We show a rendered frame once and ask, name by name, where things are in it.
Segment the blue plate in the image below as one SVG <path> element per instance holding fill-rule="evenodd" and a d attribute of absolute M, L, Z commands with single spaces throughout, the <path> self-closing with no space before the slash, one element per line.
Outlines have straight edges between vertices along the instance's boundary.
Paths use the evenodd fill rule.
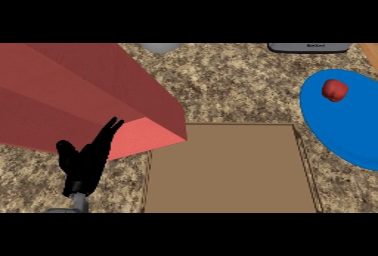
<path fill-rule="evenodd" d="M 330 79 L 349 86 L 340 102 L 322 95 Z M 312 74 L 299 96 L 306 124 L 325 147 L 353 165 L 378 171 L 378 81 L 344 69 Z"/>

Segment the large red box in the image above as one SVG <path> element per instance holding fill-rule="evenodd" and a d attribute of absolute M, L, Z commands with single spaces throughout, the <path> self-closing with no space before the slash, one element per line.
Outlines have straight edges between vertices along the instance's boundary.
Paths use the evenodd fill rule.
<path fill-rule="evenodd" d="M 111 159 L 188 140 L 182 104 L 116 43 L 0 43 L 0 144 L 54 153 L 124 121 Z"/>

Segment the grey round object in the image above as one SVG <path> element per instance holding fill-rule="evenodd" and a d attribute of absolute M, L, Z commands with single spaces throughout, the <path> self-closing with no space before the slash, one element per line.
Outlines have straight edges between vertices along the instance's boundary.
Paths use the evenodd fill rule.
<path fill-rule="evenodd" d="M 179 43 L 142 43 L 142 47 L 152 53 L 164 54 L 179 48 Z"/>

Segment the dark grey flat appliance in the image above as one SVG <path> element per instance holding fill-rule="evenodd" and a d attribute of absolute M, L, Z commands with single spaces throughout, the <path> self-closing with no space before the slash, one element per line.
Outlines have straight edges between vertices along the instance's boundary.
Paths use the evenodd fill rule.
<path fill-rule="evenodd" d="M 268 48 L 276 53 L 344 53 L 350 43 L 269 43 Z"/>

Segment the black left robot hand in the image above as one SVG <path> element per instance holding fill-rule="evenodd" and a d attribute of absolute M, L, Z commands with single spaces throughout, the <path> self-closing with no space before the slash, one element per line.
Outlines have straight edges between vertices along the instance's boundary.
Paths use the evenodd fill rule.
<path fill-rule="evenodd" d="M 76 193 L 89 196 L 95 192 L 110 157 L 114 136 L 123 124 L 123 120 L 113 118 L 93 142 L 83 147 L 82 151 L 77 151 L 67 140 L 56 143 L 59 167 L 67 174 L 62 191 L 65 197 Z"/>

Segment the orange wooden board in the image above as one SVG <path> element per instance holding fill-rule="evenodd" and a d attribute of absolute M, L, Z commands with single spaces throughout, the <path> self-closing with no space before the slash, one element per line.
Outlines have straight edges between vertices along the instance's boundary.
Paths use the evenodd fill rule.
<path fill-rule="evenodd" d="M 378 72 L 378 43 L 361 43 L 359 46 L 368 57 L 370 63 Z"/>

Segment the brown tray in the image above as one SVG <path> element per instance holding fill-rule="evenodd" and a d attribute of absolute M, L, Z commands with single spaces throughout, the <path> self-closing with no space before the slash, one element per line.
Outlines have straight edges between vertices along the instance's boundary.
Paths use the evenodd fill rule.
<path fill-rule="evenodd" d="M 191 124 L 188 141 L 152 151 L 144 210 L 318 212 L 294 126 Z"/>

